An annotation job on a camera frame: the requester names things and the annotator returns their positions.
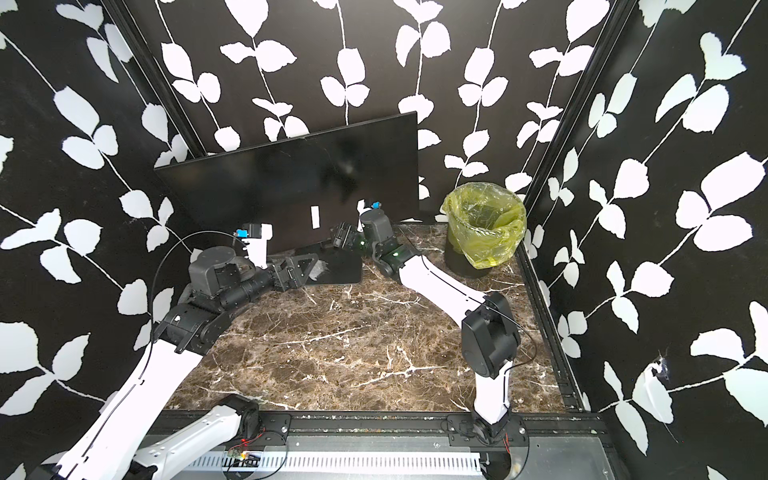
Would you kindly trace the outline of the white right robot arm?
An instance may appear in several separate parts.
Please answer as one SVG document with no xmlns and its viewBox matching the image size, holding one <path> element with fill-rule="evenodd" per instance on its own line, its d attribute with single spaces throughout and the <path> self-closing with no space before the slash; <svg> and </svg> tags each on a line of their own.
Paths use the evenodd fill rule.
<svg viewBox="0 0 768 480">
<path fill-rule="evenodd" d="M 484 445 L 507 440 L 518 431 L 511 425 L 509 383 L 521 336 L 506 297 L 459 282 L 400 242 L 383 210 L 363 212 L 359 223 L 334 227 L 333 246 L 370 258 L 382 275 L 426 298 L 460 327 L 461 353 L 476 380 L 472 436 Z"/>
</svg>

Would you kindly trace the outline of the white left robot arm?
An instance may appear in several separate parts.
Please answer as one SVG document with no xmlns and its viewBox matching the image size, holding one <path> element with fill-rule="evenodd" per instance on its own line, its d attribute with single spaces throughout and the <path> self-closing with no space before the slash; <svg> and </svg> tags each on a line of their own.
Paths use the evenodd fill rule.
<svg viewBox="0 0 768 480">
<path fill-rule="evenodd" d="M 233 320 L 265 293 L 298 289 L 318 261 L 310 253 L 260 267 L 228 246 L 204 250 L 189 266 L 189 296 L 153 328 L 129 379 L 88 431 L 32 479 L 170 479 L 211 448 L 258 429 L 258 407 L 235 396 L 205 418 L 152 446 L 141 442 L 183 380 Z"/>
</svg>

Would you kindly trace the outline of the black monitor stand base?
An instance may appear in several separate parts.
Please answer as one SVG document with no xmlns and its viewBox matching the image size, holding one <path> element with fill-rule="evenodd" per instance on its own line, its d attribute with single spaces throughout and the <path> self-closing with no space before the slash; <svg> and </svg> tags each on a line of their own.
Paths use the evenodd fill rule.
<svg viewBox="0 0 768 480">
<path fill-rule="evenodd" d="M 308 285 L 348 285 L 362 280 L 362 259 L 354 252 L 313 245 L 308 253 L 318 256 L 309 273 Z"/>
</svg>

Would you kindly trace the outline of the black flat monitor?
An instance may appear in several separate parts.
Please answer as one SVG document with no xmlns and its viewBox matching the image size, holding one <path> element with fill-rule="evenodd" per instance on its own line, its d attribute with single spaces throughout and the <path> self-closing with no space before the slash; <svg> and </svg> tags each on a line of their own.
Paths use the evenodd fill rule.
<svg viewBox="0 0 768 480">
<path fill-rule="evenodd" d="M 417 116 L 400 114 L 159 167 L 203 230 L 271 224 L 269 253 L 326 240 L 356 224 L 357 202 L 381 203 L 392 223 L 419 213 Z M 310 208 L 320 209 L 313 229 Z"/>
</svg>

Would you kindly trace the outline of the black waste bin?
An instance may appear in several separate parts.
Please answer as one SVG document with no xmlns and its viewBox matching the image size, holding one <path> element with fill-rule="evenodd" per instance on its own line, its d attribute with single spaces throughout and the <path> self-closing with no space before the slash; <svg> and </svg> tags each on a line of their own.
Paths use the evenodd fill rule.
<svg viewBox="0 0 768 480">
<path fill-rule="evenodd" d="M 491 271 L 490 268 L 477 269 L 475 268 L 450 240 L 450 237 L 446 237 L 446 245 L 444 251 L 444 261 L 448 269 L 456 275 L 467 279 L 478 279 L 488 275 Z"/>
</svg>

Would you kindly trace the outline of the yellow-green bin liner bag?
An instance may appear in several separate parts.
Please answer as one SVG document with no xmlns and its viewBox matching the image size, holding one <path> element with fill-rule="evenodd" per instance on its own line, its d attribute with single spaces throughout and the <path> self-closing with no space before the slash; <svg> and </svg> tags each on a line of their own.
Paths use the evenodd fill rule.
<svg viewBox="0 0 768 480">
<path fill-rule="evenodd" d="M 507 262 L 527 229 L 521 198 L 505 187 L 468 182 L 451 191 L 441 212 L 448 221 L 448 242 L 476 270 Z"/>
</svg>

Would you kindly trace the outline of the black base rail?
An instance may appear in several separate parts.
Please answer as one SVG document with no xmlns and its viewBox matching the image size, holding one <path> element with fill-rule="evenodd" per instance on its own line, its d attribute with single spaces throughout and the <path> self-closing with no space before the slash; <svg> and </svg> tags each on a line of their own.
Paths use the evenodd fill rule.
<svg viewBox="0 0 768 480">
<path fill-rule="evenodd" d="M 298 436 L 438 436 L 452 446 L 501 448 L 536 444 L 540 438 L 612 440 L 603 420 L 588 413 L 510 414 L 499 426 L 488 426 L 469 412 L 261 411 L 255 432 L 276 431 Z"/>
</svg>

